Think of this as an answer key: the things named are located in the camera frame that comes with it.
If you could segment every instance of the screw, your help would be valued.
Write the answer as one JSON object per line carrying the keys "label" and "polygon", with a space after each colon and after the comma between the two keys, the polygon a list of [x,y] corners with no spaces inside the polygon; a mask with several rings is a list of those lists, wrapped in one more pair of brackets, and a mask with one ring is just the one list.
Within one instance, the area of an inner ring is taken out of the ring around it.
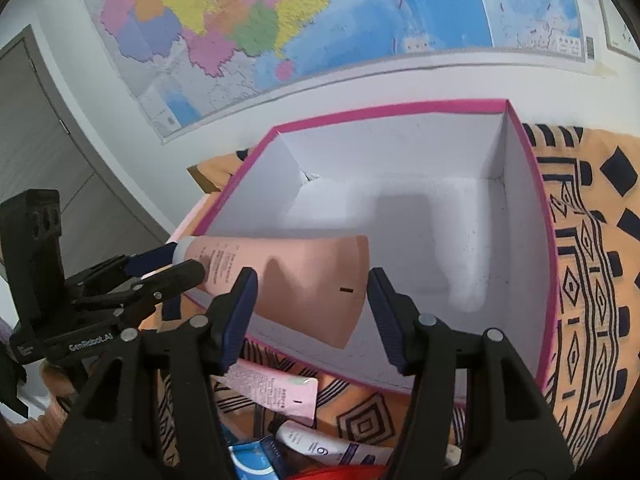
{"label": "screw", "polygon": [[194,328],[201,328],[203,326],[206,326],[208,323],[209,318],[207,318],[207,316],[205,316],[204,314],[198,314],[197,316],[193,316],[189,320],[189,324]]}
{"label": "screw", "polygon": [[491,340],[499,343],[504,339],[504,334],[497,328],[490,328],[486,331],[486,336]]}
{"label": "screw", "polygon": [[138,337],[138,331],[135,328],[126,328],[120,333],[120,339],[129,342]]}
{"label": "screw", "polygon": [[433,314],[427,314],[426,312],[420,314],[418,316],[418,323],[422,326],[435,326],[438,322],[438,318],[436,318]]}

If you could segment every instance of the white wall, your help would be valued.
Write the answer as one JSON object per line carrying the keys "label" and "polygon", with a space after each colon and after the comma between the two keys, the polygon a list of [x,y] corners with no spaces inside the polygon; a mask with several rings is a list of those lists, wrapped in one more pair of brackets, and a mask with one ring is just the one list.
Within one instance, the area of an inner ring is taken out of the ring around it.
{"label": "white wall", "polygon": [[[586,65],[594,75],[486,65],[374,75],[248,108],[166,145],[111,67],[82,0],[11,0],[0,16],[0,46],[27,24],[33,26],[53,79],[88,139],[140,203],[172,231],[201,196],[186,172],[189,165],[245,148],[275,124],[317,114],[407,100],[507,97],[523,121],[640,135],[640,63],[606,49],[597,0],[578,3],[583,27],[595,38],[596,61]],[[540,57],[522,55],[522,63],[527,59]]]}

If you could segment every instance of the white box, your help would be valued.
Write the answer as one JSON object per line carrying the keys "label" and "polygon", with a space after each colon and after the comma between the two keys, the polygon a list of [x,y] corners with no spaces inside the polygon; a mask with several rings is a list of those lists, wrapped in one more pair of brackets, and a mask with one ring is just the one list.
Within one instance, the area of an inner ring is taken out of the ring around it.
{"label": "white box", "polygon": [[[421,312],[457,330],[502,329],[544,380],[558,296],[554,231],[508,101],[389,105],[277,126],[194,234],[365,234],[370,264]],[[257,315],[248,336],[349,381],[412,385],[388,363],[367,303],[344,350]]]}

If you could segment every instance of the orange cosmetic tube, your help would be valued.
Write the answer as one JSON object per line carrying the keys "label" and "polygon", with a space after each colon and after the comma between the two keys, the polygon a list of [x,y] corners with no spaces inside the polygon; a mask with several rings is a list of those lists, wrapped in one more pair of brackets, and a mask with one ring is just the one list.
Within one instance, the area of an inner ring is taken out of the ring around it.
{"label": "orange cosmetic tube", "polygon": [[198,260],[207,270],[200,288],[217,296],[231,290],[240,270],[258,273],[254,312],[334,348],[355,329],[367,290],[366,236],[341,238],[184,237],[174,264]]}

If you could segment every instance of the patterned fabric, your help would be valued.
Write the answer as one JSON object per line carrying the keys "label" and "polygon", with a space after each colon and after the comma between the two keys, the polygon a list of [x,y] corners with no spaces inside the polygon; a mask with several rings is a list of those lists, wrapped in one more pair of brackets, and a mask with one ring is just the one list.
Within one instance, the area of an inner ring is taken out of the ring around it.
{"label": "patterned fabric", "polygon": [[[543,393],[579,466],[612,427],[640,374],[640,324],[631,323],[640,304],[640,139],[580,127],[524,126],[548,195],[559,257],[556,337]],[[216,157],[198,167],[223,189],[245,156]],[[408,397],[346,384],[255,344],[245,345],[244,357],[315,374],[321,380],[318,429],[368,444],[395,444]],[[273,415],[220,385],[216,394],[240,428],[264,434]],[[461,442],[463,429],[464,411],[456,407],[450,441]]]}

